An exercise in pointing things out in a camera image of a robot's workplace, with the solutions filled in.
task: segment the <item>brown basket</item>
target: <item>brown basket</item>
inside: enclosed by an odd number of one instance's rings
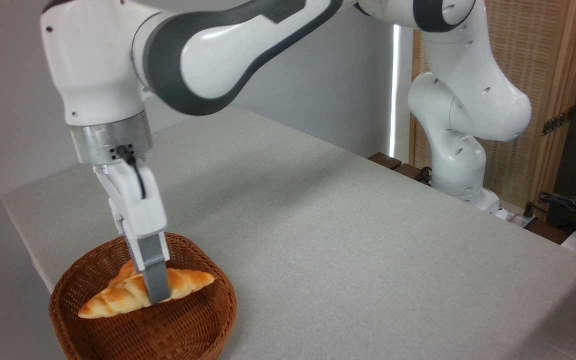
[[[130,260],[124,237],[87,253],[63,274],[50,298],[50,319],[69,360],[212,360],[233,332],[237,300],[230,280],[194,243],[166,234],[168,267],[211,273],[201,291],[128,314],[78,317],[80,308],[108,286]]]

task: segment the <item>table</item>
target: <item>table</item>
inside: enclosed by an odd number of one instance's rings
[[[223,359],[576,359],[573,251],[245,110],[154,141],[168,230],[237,292]],[[49,290],[117,237],[88,166],[4,205]]]

